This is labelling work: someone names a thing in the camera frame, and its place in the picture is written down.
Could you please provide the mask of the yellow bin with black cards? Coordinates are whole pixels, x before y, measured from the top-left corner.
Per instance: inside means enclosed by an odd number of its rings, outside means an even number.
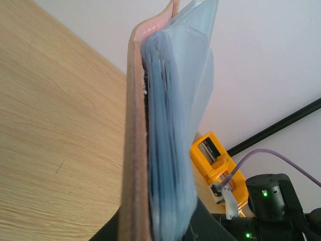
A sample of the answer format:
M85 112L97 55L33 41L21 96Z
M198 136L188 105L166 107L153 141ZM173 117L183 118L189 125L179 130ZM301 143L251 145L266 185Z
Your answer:
M228 153L212 131L192 144L190 156L208 179L219 178L228 169Z

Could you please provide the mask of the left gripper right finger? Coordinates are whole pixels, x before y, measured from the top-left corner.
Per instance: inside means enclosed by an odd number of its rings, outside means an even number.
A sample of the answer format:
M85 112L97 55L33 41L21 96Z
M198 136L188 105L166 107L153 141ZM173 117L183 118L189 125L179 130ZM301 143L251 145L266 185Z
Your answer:
M212 214L198 197L196 210L183 236L183 240L233 241L236 239L213 218Z

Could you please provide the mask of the pink leather card holder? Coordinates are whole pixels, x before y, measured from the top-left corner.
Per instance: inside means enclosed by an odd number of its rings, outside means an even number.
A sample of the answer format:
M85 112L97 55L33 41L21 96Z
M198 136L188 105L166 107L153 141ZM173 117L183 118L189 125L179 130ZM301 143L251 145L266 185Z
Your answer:
M170 1L131 32L118 240L181 240L198 204L190 148L213 91L217 1Z

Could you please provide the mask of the black card stack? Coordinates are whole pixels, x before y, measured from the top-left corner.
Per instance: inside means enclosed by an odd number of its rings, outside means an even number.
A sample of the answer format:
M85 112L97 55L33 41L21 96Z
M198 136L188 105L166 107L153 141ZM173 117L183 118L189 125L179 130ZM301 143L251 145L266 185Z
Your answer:
M216 162L217 158L221 155L209 137L200 142L198 147L210 164Z

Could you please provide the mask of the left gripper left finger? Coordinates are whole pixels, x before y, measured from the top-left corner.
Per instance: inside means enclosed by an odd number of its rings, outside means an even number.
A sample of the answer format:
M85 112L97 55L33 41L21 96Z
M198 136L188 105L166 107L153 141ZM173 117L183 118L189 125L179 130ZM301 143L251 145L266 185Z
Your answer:
M117 241L118 226L121 207L118 208L113 217L89 241Z

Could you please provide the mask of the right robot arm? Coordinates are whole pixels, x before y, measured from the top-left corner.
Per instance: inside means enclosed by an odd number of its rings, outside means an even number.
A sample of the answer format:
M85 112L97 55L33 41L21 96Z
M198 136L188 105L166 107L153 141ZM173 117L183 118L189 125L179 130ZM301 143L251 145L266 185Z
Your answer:
M245 184L254 217L213 215L236 240L320 240L320 209L303 212L287 175L256 175Z

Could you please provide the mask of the right black frame post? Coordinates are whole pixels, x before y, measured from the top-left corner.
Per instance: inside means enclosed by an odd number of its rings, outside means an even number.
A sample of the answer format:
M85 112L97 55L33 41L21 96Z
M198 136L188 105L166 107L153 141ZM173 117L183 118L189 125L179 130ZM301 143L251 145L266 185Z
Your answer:
M271 126L265 128L259 133L249 137L248 139L242 141L241 143L230 148L227 153L233 157L242 151L252 147L253 145L259 143L260 141L270 137L271 135L281 131L282 129L290 126L291 124L303 119L304 117L314 113L315 111L320 110L320 101L317 100L311 102L310 104L304 106L303 108L293 112L292 114L286 116L285 118L279 120L278 122L272 124Z

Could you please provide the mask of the yellow bin with red cards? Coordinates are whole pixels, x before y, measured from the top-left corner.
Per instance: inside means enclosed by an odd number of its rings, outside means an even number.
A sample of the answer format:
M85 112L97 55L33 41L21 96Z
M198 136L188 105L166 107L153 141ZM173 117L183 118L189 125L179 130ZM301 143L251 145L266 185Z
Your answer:
M209 173L208 184L213 184L214 182L222 182L236 167L236 164L231 158L217 158L217 160L211 164L212 170ZM240 171L231 178L228 187L232 189L232 194L236 198L238 205L241 206L242 203L247 203L248 191L245 185L245 177Z

